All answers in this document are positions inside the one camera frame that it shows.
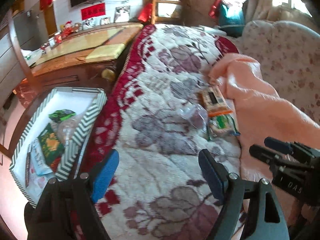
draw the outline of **packaged snack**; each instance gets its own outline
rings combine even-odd
[[[45,162],[48,166],[64,153],[64,146],[58,140],[56,133],[48,124],[42,133],[38,136]]]
[[[49,114],[49,118],[56,123],[61,123],[62,121],[74,115],[76,115],[74,111],[63,109],[63,110],[57,110],[54,113]]]
[[[49,174],[52,172],[50,167],[45,163],[45,159],[41,150],[41,145],[38,138],[36,138],[30,145],[30,158],[38,176]]]
[[[50,122],[52,130],[57,134],[59,141],[62,142],[64,146],[68,145],[68,141],[72,138],[83,116],[83,114],[78,114],[61,123]]]
[[[207,111],[199,104],[187,106],[180,109],[180,115],[183,119],[188,120],[197,129],[206,132],[208,122]]]
[[[217,86],[206,88],[201,92],[201,95],[209,117],[232,113]]]
[[[26,187],[32,194],[39,196],[41,195],[45,185],[47,185],[48,180],[54,177],[54,175],[53,173],[50,173],[38,176],[32,161],[30,162],[28,171],[28,186],[26,185]]]
[[[211,117],[209,119],[209,127],[211,131],[218,136],[240,135],[230,114]]]
[[[232,110],[231,114],[224,114],[209,119],[209,130],[216,136],[240,135],[233,100],[227,99],[226,103]]]
[[[31,151],[31,147],[29,146],[28,152],[27,152],[27,158],[26,158],[26,171],[25,171],[26,187],[29,186],[30,151]]]

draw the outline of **pink towel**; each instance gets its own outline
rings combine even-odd
[[[243,179],[259,181],[265,177],[271,181],[269,166],[249,155],[249,147],[253,144],[263,146],[268,136],[320,148],[320,126],[289,101],[280,98],[276,90],[262,80],[260,64],[255,59],[226,54],[214,65],[209,77],[210,83],[217,84],[225,98],[234,100],[241,133]],[[295,198],[278,188],[276,194],[287,222],[291,224],[297,212],[293,205]]]

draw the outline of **green snack package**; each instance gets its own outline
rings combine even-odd
[[[76,115],[74,111],[63,109],[63,110],[57,110],[54,113],[49,114],[49,118],[56,123],[61,123],[62,121],[69,119],[74,115]]]
[[[58,140],[57,135],[48,124],[42,133],[38,136],[45,162],[48,166],[64,153],[64,146]]]

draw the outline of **floor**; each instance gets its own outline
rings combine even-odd
[[[25,108],[15,96],[9,110],[4,114],[4,118],[8,122],[7,126],[5,129],[4,127],[0,127],[0,142],[4,142],[3,145],[6,148],[9,147],[13,131],[24,110]],[[14,236],[19,240],[25,240],[28,235],[24,223],[24,207],[27,199],[15,184],[9,172],[10,163],[11,160],[3,156],[3,163],[0,166],[0,214]]]

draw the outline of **floral sheet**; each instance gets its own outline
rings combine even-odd
[[[220,211],[202,177],[198,153],[207,148],[239,174],[236,138],[208,142],[178,110],[197,103],[206,73],[231,41],[189,27],[148,25],[134,42],[123,72],[98,117],[83,171],[111,148],[120,154],[96,209],[112,240],[202,240]],[[238,229],[245,219],[240,214]],[[78,228],[78,237],[82,232]]]

